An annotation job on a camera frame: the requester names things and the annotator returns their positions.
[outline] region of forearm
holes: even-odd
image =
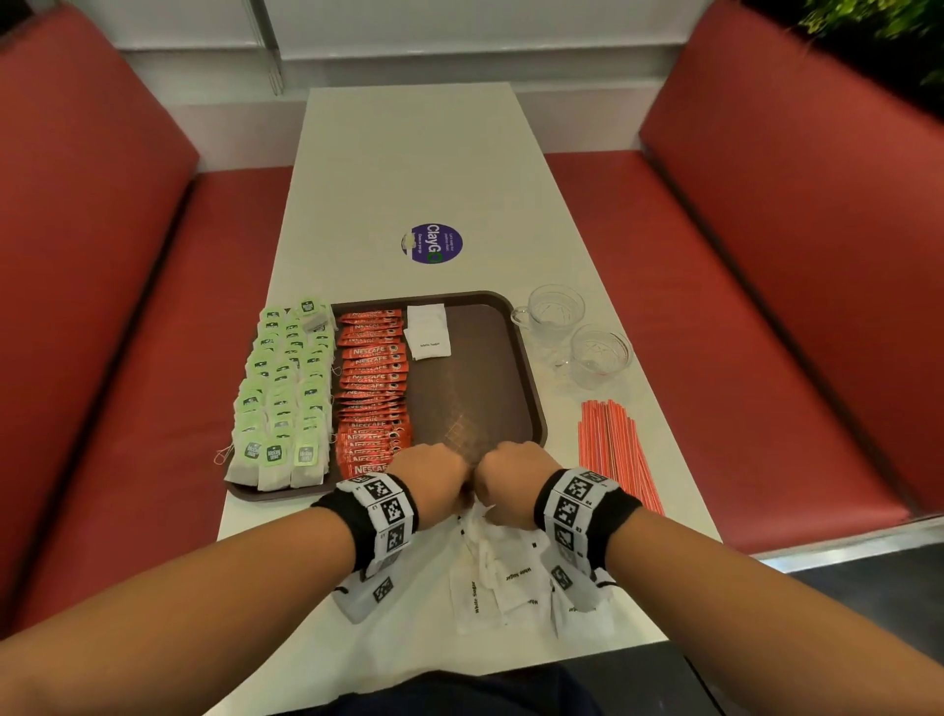
[[[944,669],[806,585],[637,510],[607,570],[666,635],[763,713],[944,713]]]
[[[350,532],[324,509],[187,554],[0,644],[0,711],[202,714],[353,565]]]

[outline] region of glass tea cup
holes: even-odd
[[[579,293],[568,286],[549,283],[531,291],[528,305],[512,311],[512,321],[529,331],[539,346],[553,348],[583,320],[584,311]]]
[[[633,356],[625,335],[591,323],[577,329],[570,339],[569,355],[557,361],[555,369],[566,370],[574,383],[593,390],[632,363]]]

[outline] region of booth seat cushion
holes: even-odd
[[[0,40],[0,622],[196,151],[85,17]]]
[[[291,167],[200,175],[28,583],[23,628],[216,539],[232,402]]]
[[[917,501],[944,511],[944,125],[717,0],[641,135]]]
[[[758,553],[908,519],[640,154],[548,164],[727,544]]]

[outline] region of tabletop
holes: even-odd
[[[461,252],[439,264],[407,256],[404,234],[429,223],[457,230]],[[339,303],[460,291],[494,291],[522,305],[546,283],[580,292],[585,322],[622,330],[508,84],[312,90],[267,305],[308,295]],[[546,447],[561,464],[577,464],[581,403],[612,398],[637,422],[666,514],[717,538],[638,360],[594,392],[562,381],[531,348],[529,360]],[[219,538],[310,502],[228,495]],[[493,673],[665,638],[621,591],[608,639],[558,639],[550,623],[460,636],[448,586],[461,547],[456,532],[450,522],[417,536],[411,562],[423,568],[363,624],[351,625],[326,600],[211,713],[274,713],[431,669]]]

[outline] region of fist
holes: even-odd
[[[387,471],[410,489],[421,530],[461,512],[471,497],[463,490],[470,476],[468,463],[442,443],[401,450]]]
[[[503,442],[485,455],[475,472],[475,491],[493,524],[535,530],[534,503],[548,478],[561,466],[536,443]]]

